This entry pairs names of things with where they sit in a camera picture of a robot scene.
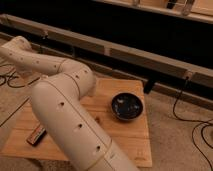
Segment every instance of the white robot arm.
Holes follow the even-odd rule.
[[[21,36],[0,47],[0,55],[17,66],[50,75],[34,86],[30,103],[77,170],[139,171],[79,103],[95,85],[89,67],[74,60],[37,54]]]

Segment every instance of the wooden plank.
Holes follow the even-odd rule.
[[[195,0],[192,12],[213,16],[213,0]]]
[[[129,5],[133,4],[134,0],[108,0],[109,2],[121,2],[127,3]],[[166,7],[168,0],[140,0],[140,5],[143,6],[153,6],[153,7]]]
[[[137,120],[127,123],[116,119],[110,108],[112,98],[120,92],[134,93],[144,103],[142,83],[133,80],[98,79],[96,87],[95,94],[92,97],[84,97],[81,100],[81,104],[94,118],[100,118],[101,127],[117,142],[137,166],[151,167],[152,157],[145,110],[143,110],[143,114]],[[39,122],[33,114],[30,104],[26,104],[2,150],[2,154],[24,158],[67,161],[66,156],[49,135],[45,136],[36,147],[26,142],[27,137],[38,124]]]

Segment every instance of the electrical outlet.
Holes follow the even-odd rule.
[[[187,70],[185,74],[183,75],[183,79],[186,80],[188,78],[188,80],[191,80],[193,75],[194,75],[194,72]]]

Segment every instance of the circular hole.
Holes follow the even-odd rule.
[[[83,125],[82,125],[82,124],[79,124],[79,125],[78,125],[78,128],[82,128],[82,127],[83,127]]]
[[[96,147],[96,151],[97,151],[97,152],[100,151],[100,149],[101,149],[101,146],[97,146],[97,147]]]
[[[60,106],[64,106],[64,102],[61,102],[59,105],[60,105]]]
[[[95,121],[98,123],[98,124],[100,124],[101,123],[101,119],[97,116],[97,117],[95,117]]]

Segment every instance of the floor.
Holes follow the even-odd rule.
[[[0,115],[18,107],[21,100],[28,96],[29,90],[14,90],[6,85],[0,87]],[[143,171],[208,171],[209,166],[192,144],[191,132],[196,123],[180,122],[172,118],[173,97],[152,91],[145,95],[148,114],[151,149],[153,157],[152,168],[142,168]],[[213,112],[199,106],[180,101],[177,112],[184,118],[209,120]],[[11,117],[0,128],[0,150],[7,140],[20,111]],[[213,142],[213,129],[206,131],[209,142]],[[213,161],[213,151],[201,140],[199,130],[196,131],[196,142]],[[73,170],[68,162],[41,161],[43,170],[60,171]],[[0,171],[37,171],[31,162],[21,158],[4,157],[0,155]]]

